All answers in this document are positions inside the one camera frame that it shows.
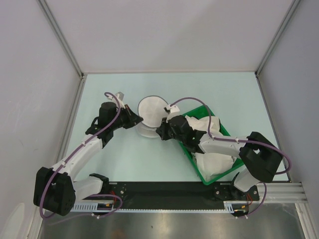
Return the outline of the white mesh laundry bag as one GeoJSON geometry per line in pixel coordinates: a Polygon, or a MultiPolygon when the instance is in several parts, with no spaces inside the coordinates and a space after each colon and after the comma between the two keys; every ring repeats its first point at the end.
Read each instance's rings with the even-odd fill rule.
{"type": "Polygon", "coordinates": [[[137,132],[147,138],[159,138],[156,129],[160,126],[161,120],[167,117],[164,108],[168,102],[160,96],[144,97],[138,104],[138,115],[144,120],[137,125],[137,132]]]}

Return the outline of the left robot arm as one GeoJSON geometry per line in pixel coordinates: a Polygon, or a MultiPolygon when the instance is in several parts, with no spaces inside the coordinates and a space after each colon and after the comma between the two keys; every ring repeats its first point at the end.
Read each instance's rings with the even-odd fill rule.
{"type": "Polygon", "coordinates": [[[101,104],[99,114],[85,132],[76,149],[53,166],[41,167],[35,179],[33,203],[39,207],[40,216],[47,219],[45,211],[53,215],[67,215],[74,204],[84,199],[108,199],[122,202],[110,191],[109,179],[97,173],[76,181],[82,168],[113,138],[120,128],[130,129],[143,121],[128,105],[114,102],[101,104]]]}

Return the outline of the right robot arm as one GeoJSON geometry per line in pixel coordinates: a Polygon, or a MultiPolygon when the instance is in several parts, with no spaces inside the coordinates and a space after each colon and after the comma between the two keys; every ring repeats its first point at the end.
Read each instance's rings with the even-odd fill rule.
{"type": "Polygon", "coordinates": [[[236,200],[243,199],[259,182],[271,183],[284,157],[258,132],[246,138],[216,136],[193,129],[184,116],[163,118],[156,133],[161,140],[177,140],[191,153],[218,153],[241,159],[246,169],[233,178],[230,187],[230,195],[236,200]]]}

